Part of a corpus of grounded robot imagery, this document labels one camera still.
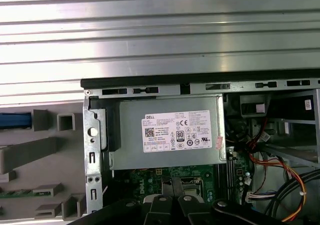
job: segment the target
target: white connector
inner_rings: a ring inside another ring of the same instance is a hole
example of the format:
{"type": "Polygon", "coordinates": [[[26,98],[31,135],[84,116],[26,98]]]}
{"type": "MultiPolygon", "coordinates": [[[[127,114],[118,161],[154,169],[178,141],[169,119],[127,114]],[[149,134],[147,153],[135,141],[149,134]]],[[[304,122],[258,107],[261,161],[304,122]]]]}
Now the white connector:
{"type": "Polygon", "coordinates": [[[245,202],[246,202],[247,204],[253,204],[253,203],[254,203],[254,201],[252,201],[252,200],[249,198],[250,194],[253,194],[253,192],[252,192],[252,191],[248,191],[248,192],[246,193],[246,196],[245,196],[245,202]]]}

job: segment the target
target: white label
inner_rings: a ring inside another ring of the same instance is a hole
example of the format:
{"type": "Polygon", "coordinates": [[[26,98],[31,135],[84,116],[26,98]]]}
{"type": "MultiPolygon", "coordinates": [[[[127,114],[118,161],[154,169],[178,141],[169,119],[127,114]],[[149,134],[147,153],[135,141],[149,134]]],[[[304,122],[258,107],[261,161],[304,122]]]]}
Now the white label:
{"type": "Polygon", "coordinates": [[[260,138],[259,138],[259,141],[260,140],[262,140],[262,141],[264,141],[265,143],[266,142],[268,142],[268,140],[271,138],[271,136],[268,134],[268,133],[266,133],[265,131],[263,131],[262,133],[261,133],[261,136],[260,136],[260,138]]]}
{"type": "Polygon", "coordinates": [[[312,110],[311,100],[304,101],[305,110],[312,110]]]}
{"type": "Polygon", "coordinates": [[[212,148],[208,110],[146,114],[141,124],[145,153],[212,148]]]}

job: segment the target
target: red wire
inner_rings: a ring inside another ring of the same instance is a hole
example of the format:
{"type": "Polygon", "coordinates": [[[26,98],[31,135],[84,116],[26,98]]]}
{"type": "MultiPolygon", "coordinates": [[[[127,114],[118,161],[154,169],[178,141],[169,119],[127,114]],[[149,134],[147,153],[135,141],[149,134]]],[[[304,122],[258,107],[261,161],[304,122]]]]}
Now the red wire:
{"type": "Polygon", "coordinates": [[[262,181],[262,184],[261,186],[253,193],[253,194],[256,194],[257,192],[260,191],[260,189],[262,189],[262,187],[264,186],[265,182],[266,182],[266,178],[267,178],[267,167],[266,166],[263,166],[264,167],[264,178],[263,178],[263,181],[262,181]]]}

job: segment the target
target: motherboard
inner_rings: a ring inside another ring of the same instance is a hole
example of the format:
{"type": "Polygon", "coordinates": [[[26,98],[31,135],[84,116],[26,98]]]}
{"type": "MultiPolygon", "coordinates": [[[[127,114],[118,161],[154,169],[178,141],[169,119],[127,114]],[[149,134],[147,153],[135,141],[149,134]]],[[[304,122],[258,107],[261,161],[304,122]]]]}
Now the motherboard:
{"type": "Polygon", "coordinates": [[[162,194],[163,179],[179,177],[186,195],[201,197],[211,204],[219,198],[239,202],[247,172],[248,161],[237,153],[230,153],[227,164],[118,170],[115,180],[123,198],[143,203],[148,195],[162,194]]]}

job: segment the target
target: yellow wire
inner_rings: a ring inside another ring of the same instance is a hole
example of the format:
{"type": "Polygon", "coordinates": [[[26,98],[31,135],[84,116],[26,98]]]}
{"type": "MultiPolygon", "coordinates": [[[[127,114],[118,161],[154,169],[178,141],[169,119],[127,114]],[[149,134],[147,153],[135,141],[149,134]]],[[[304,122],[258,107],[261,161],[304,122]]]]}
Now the yellow wire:
{"type": "Polygon", "coordinates": [[[302,202],[302,205],[299,206],[299,208],[292,214],[290,214],[289,216],[287,216],[286,218],[282,219],[281,221],[282,222],[287,222],[288,220],[290,220],[291,218],[293,218],[294,216],[296,216],[302,209],[302,206],[305,205],[306,203],[306,200],[307,200],[307,197],[306,197],[306,186],[304,184],[304,182],[302,181],[301,177],[296,173],[295,170],[293,170],[291,167],[289,167],[288,165],[284,164],[284,163],[281,163],[281,162],[267,162],[267,161],[260,161],[256,158],[254,158],[253,156],[251,156],[251,159],[259,164],[259,165],[263,165],[263,166],[272,166],[272,165],[281,165],[283,166],[284,169],[288,169],[290,170],[297,178],[299,184],[301,185],[301,188],[302,188],[302,192],[303,192],[303,202],[302,202]]]}

